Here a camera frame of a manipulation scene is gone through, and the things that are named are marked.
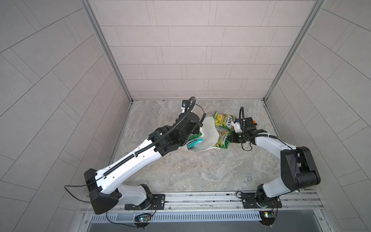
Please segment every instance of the gray marble surface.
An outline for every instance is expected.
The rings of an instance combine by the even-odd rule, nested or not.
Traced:
[[[199,100],[206,116],[223,112],[238,116],[241,106],[245,117],[252,117],[258,125],[275,135],[261,100]],[[141,144],[156,128],[173,125],[181,112],[181,101],[135,101],[115,161]],[[195,106],[194,113],[202,116]],[[175,191],[234,191],[256,190],[259,184],[280,175],[278,158],[265,149],[253,145],[252,151],[243,151],[240,144],[229,144],[228,149],[210,149],[203,152],[177,150],[148,164],[129,177],[123,184],[147,184],[152,192]]]

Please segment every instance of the beige tile wall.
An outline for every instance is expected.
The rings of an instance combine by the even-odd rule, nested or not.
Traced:
[[[79,0],[1,1],[0,231],[66,232],[128,106]]]
[[[264,97],[314,3],[89,2],[134,99]]]
[[[371,231],[369,12],[369,0],[326,1],[268,100],[283,139],[312,150],[337,232]]]

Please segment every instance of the white arm segment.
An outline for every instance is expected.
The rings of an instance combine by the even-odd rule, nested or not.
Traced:
[[[136,149],[134,149],[132,152],[129,154],[125,155],[118,161],[114,162],[108,167],[105,167],[103,169],[98,170],[96,173],[97,175],[95,176],[95,179],[99,179],[100,177],[103,176],[103,174],[108,171],[110,168],[115,166],[116,164],[120,163],[122,160],[125,158],[129,157],[130,155],[134,154],[134,152],[142,149],[143,147],[146,147],[147,145],[150,145],[152,143],[151,140],[145,140],[141,145],[139,145]],[[140,154],[138,154],[137,157],[133,157],[121,166],[119,166],[117,169],[115,169],[113,172],[108,174],[106,177],[103,177],[100,180],[96,181],[97,186],[101,186],[102,190],[101,193],[105,194],[110,194],[115,189],[121,185],[121,183],[129,178],[131,175],[133,175],[135,172],[137,172],[139,169],[142,167],[146,166],[152,161],[158,160],[161,158],[161,154],[159,152],[154,151],[154,146]]]
[[[280,161],[281,161],[282,150],[291,150],[291,148],[296,149],[296,146],[294,145],[290,145],[290,144],[286,145],[282,143],[281,141],[279,141],[278,139],[269,138],[269,137],[256,137],[255,143],[256,145],[271,152],[278,159],[280,159]],[[267,197],[280,196],[280,195],[291,192],[290,189],[288,189],[286,185],[283,183],[281,177],[277,177],[271,182],[263,184],[263,189]]]

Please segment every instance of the metal corner post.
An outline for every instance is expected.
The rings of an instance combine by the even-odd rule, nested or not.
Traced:
[[[293,45],[291,46],[289,52],[287,53],[280,69],[277,72],[276,77],[274,78],[272,85],[269,87],[269,90],[267,91],[267,94],[264,96],[264,101],[267,102],[268,99],[271,97],[273,90],[275,87],[278,85],[278,82],[282,78],[282,75],[286,71],[287,67],[289,66],[292,58],[294,57],[295,53],[299,49],[300,44],[303,42],[305,36],[307,35],[309,29],[311,28],[314,20],[317,18],[319,12],[322,9],[323,4],[325,3],[326,0],[316,0],[314,3],[311,11],[308,14],[308,17],[305,19],[304,24],[302,28],[299,31],[298,36],[296,37]]]
[[[104,38],[103,32],[102,32],[102,30],[101,30],[101,28],[98,24],[98,21],[95,18],[93,10],[91,9],[89,1],[88,0],[80,0],[80,2],[81,2],[82,8],[84,9],[84,11],[85,11],[85,13],[88,17],[88,20],[89,20],[97,38],[98,38],[99,43],[102,45],[102,49],[103,49],[104,53],[107,55],[108,62],[111,65],[111,67],[113,69],[113,72],[117,76],[122,88],[124,89],[124,92],[125,92],[126,96],[128,97],[128,99],[130,101],[130,104],[132,104],[133,98],[131,97],[130,92],[129,92],[129,90],[128,90],[125,82],[124,82],[124,79],[122,78],[122,75],[121,75],[121,73],[118,69],[118,66],[115,62],[115,59],[114,59],[112,53],[111,53],[111,50],[109,49],[107,41]]]

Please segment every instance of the black plastic bracket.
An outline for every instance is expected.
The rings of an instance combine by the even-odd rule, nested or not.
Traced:
[[[164,209],[165,194],[152,194],[152,196],[153,196],[153,199],[151,201],[151,204],[146,209],[141,209],[139,206],[136,206],[136,205],[126,204],[125,210],[148,210],[148,209],[151,209],[152,207],[155,207],[155,205],[156,205],[157,210]]]
[[[261,207],[256,201],[255,193],[241,193],[241,198],[244,209],[255,209],[256,207]],[[273,197],[270,198],[270,200],[265,201],[265,204],[268,206],[272,205],[272,203],[276,207],[282,208],[282,203],[279,197]]]

